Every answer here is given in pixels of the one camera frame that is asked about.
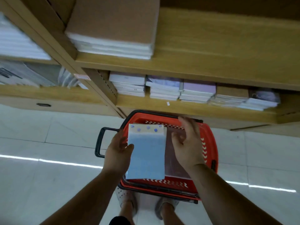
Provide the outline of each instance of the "tiled floor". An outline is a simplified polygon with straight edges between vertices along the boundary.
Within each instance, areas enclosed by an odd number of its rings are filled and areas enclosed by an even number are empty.
[[[39,224],[65,204],[101,169],[53,161],[103,166],[103,159],[94,155],[99,131],[103,126],[118,128],[122,122],[117,117],[0,105],[0,224]],[[219,151],[219,175],[234,182],[234,188],[283,224],[299,224],[300,138],[221,129],[213,129],[213,133]],[[103,148],[113,135],[105,135]],[[162,224],[153,212],[158,198],[138,197],[135,223]],[[101,224],[108,224],[119,211],[113,195]],[[176,213],[186,225],[211,224],[201,202],[181,202]]]

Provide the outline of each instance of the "bookshelf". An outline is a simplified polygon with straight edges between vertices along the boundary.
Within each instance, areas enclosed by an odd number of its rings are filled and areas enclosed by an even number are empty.
[[[81,88],[0,85],[0,103],[22,109],[113,115],[134,109],[201,118],[211,127],[280,133],[300,121],[300,14],[285,0],[161,0],[155,53],[135,60],[78,52],[64,34],[76,0],[0,0],[2,11],[51,57],[50,61],[88,76]],[[282,104],[262,112],[208,104],[118,94],[108,71],[201,79],[218,83],[292,90]],[[292,135],[292,131],[283,134]]]

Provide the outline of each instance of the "red shopping basket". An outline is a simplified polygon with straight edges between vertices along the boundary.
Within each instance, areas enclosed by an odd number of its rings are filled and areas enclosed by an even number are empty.
[[[215,138],[207,124],[204,124],[202,120],[195,120],[200,129],[200,136],[202,141],[202,154],[205,163],[212,170],[217,172],[218,170],[218,150],[215,142]],[[125,119],[120,129],[123,129],[124,136],[128,137],[129,124],[160,124],[170,128],[183,129],[177,116],[160,114],[155,112],[148,112],[142,110],[135,110]],[[104,155],[100,154],[101,142],[106,130],[119,131],[119,129],[113,129],[103,127],[99,133],[95,155],[97,157],[104,158]],[[198,203],[200,197],[197,189],[190,179],[165,177],[163,180],[153,179],[129,179],[126,180],[125,175],[122,177],[120,184],[121,189],[134,190],[141,193],[152,194],[162,197],[171,197],[181,201],[188,201]]]

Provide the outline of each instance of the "blue notebook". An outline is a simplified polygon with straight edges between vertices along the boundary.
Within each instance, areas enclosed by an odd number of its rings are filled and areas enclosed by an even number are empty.
[[[129,124],[128,144],[134,150],[126,179],[164,179],[166,139],[163,125]]]

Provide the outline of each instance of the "forearm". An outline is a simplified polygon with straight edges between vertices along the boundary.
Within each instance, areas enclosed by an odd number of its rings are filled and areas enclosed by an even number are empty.
[[[214,225],[280,224],[206,165],[197,165],[188,173]]]
[[[98,225],[122,176],[103,170],[41,225]]]

